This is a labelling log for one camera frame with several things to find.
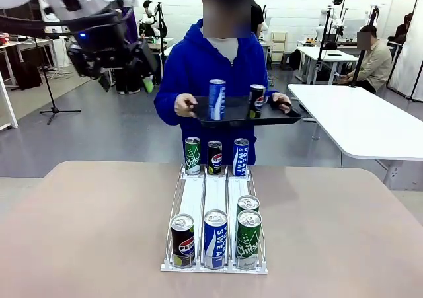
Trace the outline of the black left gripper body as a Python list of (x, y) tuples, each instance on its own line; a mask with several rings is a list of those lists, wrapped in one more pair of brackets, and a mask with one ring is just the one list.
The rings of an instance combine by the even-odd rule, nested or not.
[(67, 26), (76, 43), (67, 49), (78, 74), (97, 79), (102, 69), (139, 71), (139, 47), (126, 39), (132, 12), (106, 12), (69, 20)]

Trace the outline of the person's right hand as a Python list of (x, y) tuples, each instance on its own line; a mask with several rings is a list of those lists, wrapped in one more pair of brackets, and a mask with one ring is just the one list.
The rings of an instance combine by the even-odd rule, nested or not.
[(184, 118), (195, 118), (194, 112), (197, 106), (197, 100), (189, 93), (182, 93), (177, 96), (174, 102), (174, 111), (177, 116)]

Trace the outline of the person's left hand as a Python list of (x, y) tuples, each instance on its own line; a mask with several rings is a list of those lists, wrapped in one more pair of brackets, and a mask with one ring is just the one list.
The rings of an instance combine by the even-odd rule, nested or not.
[(278, 109), (287, 114), (291, 111), (291, 101), (285, 94), (274, 92), (268, 99), (268, 103), (273, 109)]

